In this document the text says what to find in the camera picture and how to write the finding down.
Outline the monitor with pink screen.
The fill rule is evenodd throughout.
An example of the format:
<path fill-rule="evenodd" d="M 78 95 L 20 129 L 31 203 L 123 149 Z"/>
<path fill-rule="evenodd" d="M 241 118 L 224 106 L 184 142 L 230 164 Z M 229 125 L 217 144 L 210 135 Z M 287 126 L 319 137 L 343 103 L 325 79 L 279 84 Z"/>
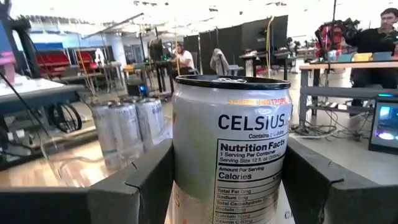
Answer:
<path fill-rule="evenodd" d="M 14 84 L 16 59 L 10 41 L 11 33 L 6 28 L 6 20 L 0 19 L 0 66 L 4 67 L 4 75 L 6 76 L 4 79 Z"/>

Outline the yellow plastic container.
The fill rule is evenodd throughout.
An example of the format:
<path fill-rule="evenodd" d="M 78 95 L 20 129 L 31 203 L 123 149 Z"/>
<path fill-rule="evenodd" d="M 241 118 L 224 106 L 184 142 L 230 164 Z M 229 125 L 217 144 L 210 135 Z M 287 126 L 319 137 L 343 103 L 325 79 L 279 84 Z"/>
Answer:
<path fill-rule="evenodd" d="M 371 60 L 372 53 L 356 53 L 353 55 L 354 62 L 368 62 Z"/>

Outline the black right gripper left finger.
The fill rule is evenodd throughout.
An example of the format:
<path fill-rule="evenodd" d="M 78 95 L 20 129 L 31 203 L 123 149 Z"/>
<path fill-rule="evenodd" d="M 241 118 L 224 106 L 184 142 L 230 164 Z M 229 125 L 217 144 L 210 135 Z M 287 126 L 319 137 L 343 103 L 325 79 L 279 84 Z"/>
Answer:
<path fill-rule="evenodd" d="M 0 188 L 0 224 L 164 224 L 173 168 L 166 139 L 91 187 Z"/>

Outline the grey side desk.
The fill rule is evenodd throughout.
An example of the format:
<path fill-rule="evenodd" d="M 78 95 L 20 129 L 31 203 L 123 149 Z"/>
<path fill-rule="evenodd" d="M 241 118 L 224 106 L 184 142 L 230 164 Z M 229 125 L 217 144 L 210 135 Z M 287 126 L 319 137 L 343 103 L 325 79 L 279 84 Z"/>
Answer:
<path fill-rule="evenodd" d="M 13 87 L 31 108 L 78 101 L 78 92 L 85 89 L 83 85 L 61 84 L 44 78 L 27 79 L 26 77 L 17 77 Z M 0 78 L 0 110 L 13 112 L 23 109 L 25 109 L 23 102 Z"/>

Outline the chair with grey jacket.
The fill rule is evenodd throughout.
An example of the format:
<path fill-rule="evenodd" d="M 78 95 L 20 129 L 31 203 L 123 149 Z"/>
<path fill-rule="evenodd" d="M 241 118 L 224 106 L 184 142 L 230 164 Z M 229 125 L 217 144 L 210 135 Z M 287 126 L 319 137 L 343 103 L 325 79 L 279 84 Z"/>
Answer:
<path fill-rule="evenodd" d="M 210 68 L 220 76 L 237 76 L 244 68 L 238 65 L 230 65 L 221 49 L 215 48 L 210 60 Z"/>

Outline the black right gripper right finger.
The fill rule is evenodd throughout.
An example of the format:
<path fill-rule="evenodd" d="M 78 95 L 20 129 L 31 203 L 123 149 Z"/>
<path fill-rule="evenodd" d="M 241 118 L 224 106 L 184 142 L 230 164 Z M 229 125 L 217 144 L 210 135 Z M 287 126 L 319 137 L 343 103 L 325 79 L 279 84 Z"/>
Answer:
<path fill-rule="evenodd" d="M 398 224 L 398 184 L 373 182 L 293 138 L 282 181 L 296 224 Z"/>

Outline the black desk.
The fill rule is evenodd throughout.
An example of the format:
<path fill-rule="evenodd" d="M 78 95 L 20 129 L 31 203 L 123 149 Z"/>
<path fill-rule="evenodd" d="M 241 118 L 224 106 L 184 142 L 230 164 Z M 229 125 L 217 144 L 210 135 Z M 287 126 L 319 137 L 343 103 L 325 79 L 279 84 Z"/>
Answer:
<path fill-rule="evenodd" d="M 272 66 L 278 66 L 283 69 L 283 79 L 288 79 L 288 73 L 295 66 L 296 57 L 290 52 L 281 52 L 267 54 L 265 52 L 257 52 L 255 54 L 240 55 L 239 59 L 245 63 L 245 72 L 247 77 L 257 77 L 257 66 L 263 65 L 266 70 L 270 70 Z"/>

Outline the laptop with lit screen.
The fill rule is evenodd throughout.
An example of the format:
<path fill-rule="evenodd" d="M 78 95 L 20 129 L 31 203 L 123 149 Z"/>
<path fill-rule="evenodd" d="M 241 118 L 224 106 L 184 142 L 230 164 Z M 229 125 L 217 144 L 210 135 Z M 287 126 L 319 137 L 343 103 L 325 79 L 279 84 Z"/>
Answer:
<path fill-rule="evenodd" d="M 398 155 L 398 100 L 378 98 L 368 149 Z"/>

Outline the person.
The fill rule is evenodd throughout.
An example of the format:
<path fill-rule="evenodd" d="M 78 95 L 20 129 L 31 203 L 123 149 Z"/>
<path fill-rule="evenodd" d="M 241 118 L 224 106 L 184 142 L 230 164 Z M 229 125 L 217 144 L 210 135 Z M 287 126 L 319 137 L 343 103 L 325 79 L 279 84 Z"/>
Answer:
<path fill-rule="evenodd" d="M 174 64 L 173 78 L 178 75 L 194 75 L 195 65 L 193 63 L 192 54 L 184 49 L 183 44 L 177 44 L 177 52 L 171 60 Z"/>
<path fill-rule="evenodd" d="M 398 9 L 388 8 L 381 13 L 381 25 L 366 29 L 346 39 L 345 42 L 357 48 L 357 53 L 394 52 L 398 42 L 392 40 L 394 24 L 398 22 Z M 383 88 L 396 89 L 398 68 L 353 68 L 351 81 L 353 88 L 368 85 L 381 85 Z"/>

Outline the red black bag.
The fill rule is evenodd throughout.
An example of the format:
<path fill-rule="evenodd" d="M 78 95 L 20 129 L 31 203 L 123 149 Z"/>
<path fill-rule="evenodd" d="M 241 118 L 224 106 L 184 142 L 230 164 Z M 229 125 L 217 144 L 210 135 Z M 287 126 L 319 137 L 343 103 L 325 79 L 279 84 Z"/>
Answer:
<path fill-rule="evenodd" d="M 359 20 L 353 21 L 351 18 L 347 18 L 345 21 L 336 20 L 321 25 L 315 31 L 317 40 L 315 55 L 318 58 L 326 59 L 329 51 L 341 50 L 343 41 L 351 39 L 360 31 L 359 24 Z"/>

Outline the black computer tower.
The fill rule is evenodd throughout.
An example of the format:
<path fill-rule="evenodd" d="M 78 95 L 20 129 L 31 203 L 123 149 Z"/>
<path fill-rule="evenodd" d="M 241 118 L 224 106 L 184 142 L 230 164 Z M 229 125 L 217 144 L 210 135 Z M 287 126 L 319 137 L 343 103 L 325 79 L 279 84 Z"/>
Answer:
<path fill-rule="evenodd" d="M 148 97 L 147 85 L 141 79 L 129 79 L 126 81 L 127 93 L 130 96 Z"/>

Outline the wooden top grey-frame table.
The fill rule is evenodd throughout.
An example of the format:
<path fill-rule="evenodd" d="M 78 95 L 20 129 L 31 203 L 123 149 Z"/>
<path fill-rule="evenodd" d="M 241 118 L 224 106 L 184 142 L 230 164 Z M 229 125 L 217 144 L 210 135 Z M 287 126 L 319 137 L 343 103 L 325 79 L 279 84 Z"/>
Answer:
<path fill-rule="evenodd" d="M 311 110 L 313 114 L 317 110 L 336 111 L 341 113 L 363 113 L 371 111 L 370 108 L 358 106 L 346 106 L 340 109 L 337 106 L 323 106 L 318 102 L 319 96 L 332 98 L 352 98 L 370 100 L 378 96 L 394 96 L 398 95 L 398 90 L 367 87 L 367 88 L 343 88 L 319 86 L 317 80 L 319 76 L 315 75 L 313 78 L 313 85 L 308 84 L 308 77 L 311 71 L 318 73 L 321 69 L 336 69 L 336 68 L 398 68 L 398 61 L 385 62 L 325 62 L 325 63 L 310 63 L 300 66 L 300 98 L 298 104 L 298 123 L 299 126 L 304 127 L 307 120 L 307 111 Z"/>

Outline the white blue Celsius can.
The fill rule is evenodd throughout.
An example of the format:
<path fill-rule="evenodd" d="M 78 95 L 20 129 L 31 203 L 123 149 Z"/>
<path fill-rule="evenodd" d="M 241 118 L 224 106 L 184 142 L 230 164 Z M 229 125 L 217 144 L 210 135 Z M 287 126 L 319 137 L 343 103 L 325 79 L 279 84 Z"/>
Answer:
<path fill-rule="evenodd" d="M 109 107 L 108 114 L 119 158 L 121 162 L 131 163 L 144 153 L 136 106 L 117 103 Z"/>
<path fill-rule="evenodd" d="M 113 128 L 109 118 L 109 104 L 94 105 L 91 108 L 94 124 L 98 133 L 98 141 L 104 158 L 105 166 L 109 170 L 121 168 Z"/>
<path fill-rule="evenodd" d="M 160 142 L 165 125 L 162 102 L 157 98 L 144 98 L 136 103 L 144 152 L 153 150 Z"/>

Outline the red storage rack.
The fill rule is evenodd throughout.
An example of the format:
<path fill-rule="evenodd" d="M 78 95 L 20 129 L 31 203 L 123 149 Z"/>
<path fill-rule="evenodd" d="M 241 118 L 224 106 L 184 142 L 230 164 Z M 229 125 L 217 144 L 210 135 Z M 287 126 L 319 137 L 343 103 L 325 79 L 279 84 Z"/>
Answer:
<path fill-rule="evenodd" d="M 83 69 L 83 64 L 86 69 L 95 67 L 93 58 L 88 52 L 81 52 L 81 56 L 82 60 L 77 56 L 78 61 L 75 63 L 75 65 L 79 64 L 81 70 Z M 35 58 L 42 73 L 46 71 L 59 72 L 61 68 L 69 67 L 72 64 L 67 54 L 62 51 L 39 52 L 35 54 Z"/>

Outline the black partition panels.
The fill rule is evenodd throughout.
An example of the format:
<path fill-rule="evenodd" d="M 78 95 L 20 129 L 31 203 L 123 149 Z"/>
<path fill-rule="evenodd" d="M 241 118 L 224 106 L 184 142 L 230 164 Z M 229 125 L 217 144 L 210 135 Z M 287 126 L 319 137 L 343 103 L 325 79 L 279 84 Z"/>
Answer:
<path fill-rule="evenodd" d="M 230 65 L 245 68 L 240 55 L 284 52 L 287 24 L 288 16 L 277 16 L 189 35 L 183 38 L 183 44 L 188 51 L 198 53 L 203 74 L 214 75 L 216 72 L 210 68 L 210 60 L 215 48 L 221 49 Z"/>

